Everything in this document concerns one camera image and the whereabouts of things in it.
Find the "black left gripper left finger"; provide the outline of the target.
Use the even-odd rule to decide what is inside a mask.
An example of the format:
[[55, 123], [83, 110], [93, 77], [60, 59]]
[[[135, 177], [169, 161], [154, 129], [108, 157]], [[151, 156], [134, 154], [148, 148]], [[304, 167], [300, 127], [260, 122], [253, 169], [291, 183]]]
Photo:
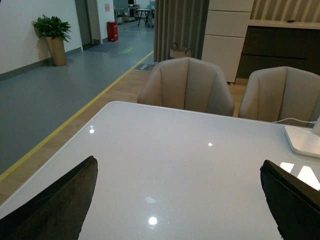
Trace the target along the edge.
[[89, 156], [0, 220], [2, 240], [76, 240], [89, 211], [98, 162]]

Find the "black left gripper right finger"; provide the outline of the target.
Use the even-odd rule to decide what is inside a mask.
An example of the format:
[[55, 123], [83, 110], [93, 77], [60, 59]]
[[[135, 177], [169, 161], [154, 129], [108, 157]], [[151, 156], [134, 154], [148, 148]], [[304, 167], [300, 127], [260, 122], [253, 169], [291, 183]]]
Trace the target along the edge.
[[320, 192], [270, 160], [260, 168], [261, 186], [284, 240], [320, 238]]

